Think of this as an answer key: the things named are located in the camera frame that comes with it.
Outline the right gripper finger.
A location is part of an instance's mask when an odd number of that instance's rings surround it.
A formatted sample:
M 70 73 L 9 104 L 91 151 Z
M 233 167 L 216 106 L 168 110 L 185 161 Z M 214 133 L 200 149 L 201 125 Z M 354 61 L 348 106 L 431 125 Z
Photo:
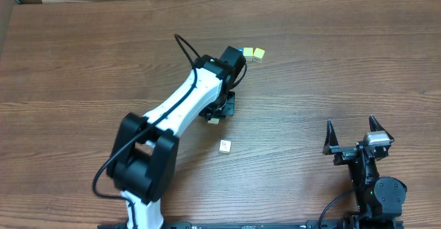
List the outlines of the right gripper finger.
M 339 148 L 338 139 L 334 130 L 331 119 L 327 121 L 327 134 L 322 153 L 324 155 L 332 155 Z
M 369 127 L 371 132 L 383 131 L 388 136 L 390 143 L 393 143 L 395 141 L 395 139 L 380 125 L 373 114 L 369 116 Z

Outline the green letter Z block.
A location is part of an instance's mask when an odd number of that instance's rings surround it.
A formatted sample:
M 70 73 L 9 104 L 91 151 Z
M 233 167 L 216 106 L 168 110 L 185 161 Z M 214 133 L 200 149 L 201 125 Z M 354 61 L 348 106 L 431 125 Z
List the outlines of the green letter Z block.
M 220 119 L 219 118 L 212 118 L 208 121 L 210 124 L 219 124 Z

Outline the white picture block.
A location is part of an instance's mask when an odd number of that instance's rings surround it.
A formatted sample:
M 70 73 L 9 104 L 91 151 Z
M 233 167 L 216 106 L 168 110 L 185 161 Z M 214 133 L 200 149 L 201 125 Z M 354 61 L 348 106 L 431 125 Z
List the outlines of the white picture block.
M 231 151 L 231 141 L 221 140 L 219 146 L 219 152 L 229 154 Z

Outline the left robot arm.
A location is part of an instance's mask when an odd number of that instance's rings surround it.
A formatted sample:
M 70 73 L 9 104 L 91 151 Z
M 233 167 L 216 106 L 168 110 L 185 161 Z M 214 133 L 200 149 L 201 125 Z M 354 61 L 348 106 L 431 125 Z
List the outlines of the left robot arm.
M 181 84 L 143 116 L 127 114 L 110 158 L 100 169 L 120 190 L 127 221 L 119 228 L 162 228 L 161 197 L 171 183 L 179 140 L 197 116 L 220 119 L 233 113 L 233 88 L 247 68 L 245 57 L 227 49 L 220 58 L 197 57 Z

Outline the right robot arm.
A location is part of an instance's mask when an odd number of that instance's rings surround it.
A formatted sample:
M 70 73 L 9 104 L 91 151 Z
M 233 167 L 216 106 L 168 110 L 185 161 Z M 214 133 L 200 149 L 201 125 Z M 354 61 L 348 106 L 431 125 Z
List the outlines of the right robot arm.
M 331 121 L 327 122 L 327 134 L 322 153 L 334 156 L 334 165 L 346 165 L 353 188 L 335 198 L 327 208 L 350 194 L 355 194 L 357 212 L 345 215 L 342 225 L 346 228 L 397 228 L 396 218 L 402 215 L 407 186 L 393 177 L 381 177 L 376 162 L 389 156 L 395 139 L 369 116 L 370 131 L 362 141 L 351 147 L 339 146 Z

